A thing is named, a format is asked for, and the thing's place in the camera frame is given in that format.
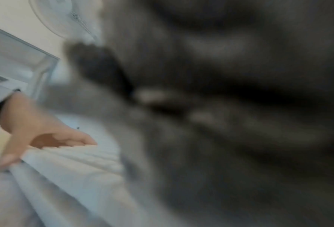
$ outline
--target cat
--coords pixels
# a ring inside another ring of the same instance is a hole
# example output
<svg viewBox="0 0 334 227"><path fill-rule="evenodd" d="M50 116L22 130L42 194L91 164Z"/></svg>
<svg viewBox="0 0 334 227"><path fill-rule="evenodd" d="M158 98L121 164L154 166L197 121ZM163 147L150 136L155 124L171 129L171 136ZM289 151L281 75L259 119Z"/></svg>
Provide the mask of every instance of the cat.
<svg viewBox="0 0 334 227"><path fill-rule="evenodd" d="M45 105L100 119L166 226L334 227L334 0L103 0Z"/></svg>

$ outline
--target gray cat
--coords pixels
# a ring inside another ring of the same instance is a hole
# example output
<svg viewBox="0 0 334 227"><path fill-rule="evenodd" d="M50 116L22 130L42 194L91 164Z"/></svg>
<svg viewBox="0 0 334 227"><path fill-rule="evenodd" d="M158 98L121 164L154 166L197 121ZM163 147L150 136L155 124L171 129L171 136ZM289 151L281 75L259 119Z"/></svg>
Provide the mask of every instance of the gray cat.
<svg viewBox="0 0 334 227"><path fill-rule="evenodd" d="M334 0L104 0L46 105L101 119L167 226L334 227Z"/></svg>

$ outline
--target human hand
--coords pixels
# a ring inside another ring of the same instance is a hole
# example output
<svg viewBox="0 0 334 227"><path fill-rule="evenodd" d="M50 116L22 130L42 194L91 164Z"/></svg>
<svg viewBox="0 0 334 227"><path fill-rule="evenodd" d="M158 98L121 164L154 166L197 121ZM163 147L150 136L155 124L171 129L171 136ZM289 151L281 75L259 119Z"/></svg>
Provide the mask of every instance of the human hand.
<svg viewBox="0 0 334 227"><path fill-rule="evenodd" d="M42 148L97 144L88 134L43 112L21 92L15 92L6 101L0 113L0 126L11 134L0 166L18 162L29 145Z"/></svg>

